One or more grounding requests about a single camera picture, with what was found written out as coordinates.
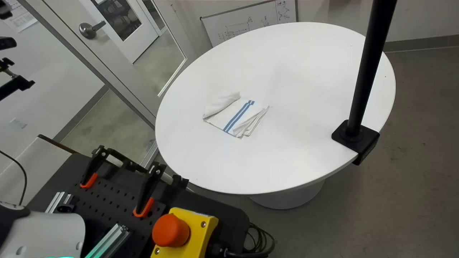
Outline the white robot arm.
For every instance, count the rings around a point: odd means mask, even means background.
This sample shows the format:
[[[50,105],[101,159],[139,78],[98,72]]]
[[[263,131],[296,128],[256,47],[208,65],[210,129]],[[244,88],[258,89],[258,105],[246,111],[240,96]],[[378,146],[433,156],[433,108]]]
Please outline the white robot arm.
[[[0,204],[0,258],[81,258],[86,225],[78,214]]]

